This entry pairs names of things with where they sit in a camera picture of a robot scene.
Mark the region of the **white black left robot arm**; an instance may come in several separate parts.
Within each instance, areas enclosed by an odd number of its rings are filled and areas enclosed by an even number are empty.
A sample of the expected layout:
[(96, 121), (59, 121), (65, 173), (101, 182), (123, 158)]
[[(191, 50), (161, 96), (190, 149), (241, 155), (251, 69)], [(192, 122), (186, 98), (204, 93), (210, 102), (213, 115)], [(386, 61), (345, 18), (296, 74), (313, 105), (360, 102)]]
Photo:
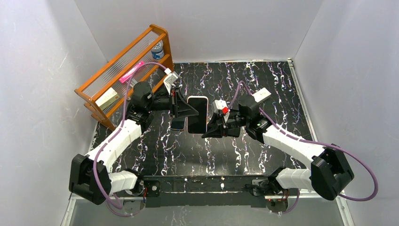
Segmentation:
[(113, 172), (119, 156), (150, 126), (154, 111), (169, 110), (173, 118), (197, 116), (199, 112), (182, 96), (179, 89), (171, 94), (154, 95), (146, 81), (134, 85), (130, 100), (124, 103), (120, 125), (100, 145), (85, 155), (77, 154), (71, 163), (69, 191), (96, 205), (110, 200), (110, 195), (132, 190), (142, 176), (136, 170)]

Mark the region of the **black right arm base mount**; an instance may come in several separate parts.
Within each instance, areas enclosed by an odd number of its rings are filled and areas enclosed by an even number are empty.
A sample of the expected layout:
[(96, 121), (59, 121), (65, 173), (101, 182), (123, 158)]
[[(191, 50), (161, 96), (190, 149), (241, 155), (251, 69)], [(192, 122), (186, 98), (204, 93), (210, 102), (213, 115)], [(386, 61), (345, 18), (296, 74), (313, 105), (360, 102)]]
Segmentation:
[(251, 182), (248, 182), (242, 188), (243, 191), (249, 192), (252, 196), (267, 196), (273, 195), (274, 192), (269, 185), (268, 179), (254, 179)]

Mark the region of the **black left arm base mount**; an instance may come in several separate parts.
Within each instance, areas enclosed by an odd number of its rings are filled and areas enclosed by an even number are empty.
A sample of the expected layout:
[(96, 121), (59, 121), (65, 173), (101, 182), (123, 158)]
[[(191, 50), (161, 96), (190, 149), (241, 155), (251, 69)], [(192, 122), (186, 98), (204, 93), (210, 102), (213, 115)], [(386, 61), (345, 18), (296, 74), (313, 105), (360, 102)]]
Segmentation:
[(160, 195), (160, 181), (159, 180), (143, 180), (144, 196), (145, 197), (159, 197)]

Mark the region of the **black phone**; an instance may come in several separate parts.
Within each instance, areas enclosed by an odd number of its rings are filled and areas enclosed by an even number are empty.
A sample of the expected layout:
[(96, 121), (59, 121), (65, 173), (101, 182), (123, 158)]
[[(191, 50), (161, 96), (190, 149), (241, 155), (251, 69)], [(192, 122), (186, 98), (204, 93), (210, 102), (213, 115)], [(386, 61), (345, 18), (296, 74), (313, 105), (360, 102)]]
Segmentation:
[(185, 128), (185, 117), (172, 118), (170, 129), (176, 131), (183, 131)]

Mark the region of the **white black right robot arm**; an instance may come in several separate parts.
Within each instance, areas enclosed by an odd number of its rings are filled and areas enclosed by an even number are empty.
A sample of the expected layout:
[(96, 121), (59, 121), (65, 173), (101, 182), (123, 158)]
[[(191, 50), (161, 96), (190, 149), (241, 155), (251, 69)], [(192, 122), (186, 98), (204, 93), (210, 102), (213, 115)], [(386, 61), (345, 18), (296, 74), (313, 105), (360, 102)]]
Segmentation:
[(267, 98), (261, 91), (243, 95), (238, 109), (230, 110), (223, 100), (212, 103), (213, 116), (202, 138), (239, 137), (241, 128), (254, 140), (275, 147), (305, 165), (305, 169), (279, 168), (259, 189), (278, 193), (297, 188), (315, 191), (332, 201), (354, 179), (354, 173), (337, 146), (311, 144), (278, 126), (261, 114), (259, 105)]

